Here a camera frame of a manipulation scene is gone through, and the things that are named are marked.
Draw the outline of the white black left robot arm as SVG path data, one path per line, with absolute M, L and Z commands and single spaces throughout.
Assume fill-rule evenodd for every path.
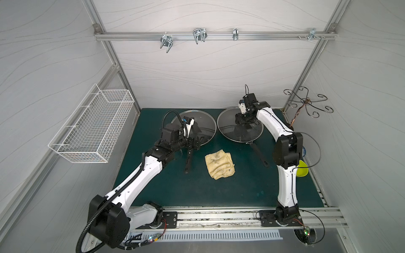
M 91 250 L 93 253 L 104 245 L 129 250 L 122 243 L 130 229 L 145 225 L 158 228 L 163 225 L 163 208 L 156 203 L 149 201 L 132 213 L 129 209 L 146 185 L 173 160 L 177 151 L 186 148 L 192 153 L 199 150 L 202 141 L 203 138 L 196 135 L 171 143 L 159 140 L 143 153 L 141 164 L 130 176 L 105 196 L 97 195 L 91 200 L 88 221 L 79 237 L 76 251 L 82 251 L 86 234 L 101 241 Z

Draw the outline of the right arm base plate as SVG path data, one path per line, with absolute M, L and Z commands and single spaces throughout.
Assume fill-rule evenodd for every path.
M 255 217 L 261 227 L 302 227 L 304 224 L 300 217 L 283 218 L 282 215 L 277 214 L 276 210 L 259 210 Z

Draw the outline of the yellow cleaning cloth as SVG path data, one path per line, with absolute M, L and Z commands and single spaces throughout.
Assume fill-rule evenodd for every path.
M 231 177 L 235 173 L 232 156 L 224 150 L 206 155 L 205 162 L 209 175 L 215 180 Z

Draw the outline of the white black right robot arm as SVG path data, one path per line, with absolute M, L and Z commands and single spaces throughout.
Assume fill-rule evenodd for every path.
M 279 191 L 275 220 L 287 226 L 299 213 L 296 196 L 296 173 L 302 159 L 303 136 L 287 127 L 266 102 L 239 101 L 238 121 L 258 120 L 272 134 L 276 144 L 273 160 L 278 169 Z

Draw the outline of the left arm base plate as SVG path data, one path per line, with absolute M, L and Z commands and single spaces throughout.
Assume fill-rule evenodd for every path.
M 163 211 L 162 219 L 159 224 L 146 224 L 138 227 L 137 229 L 175 229 L 177 228 L 178 212 L 176 211 Z

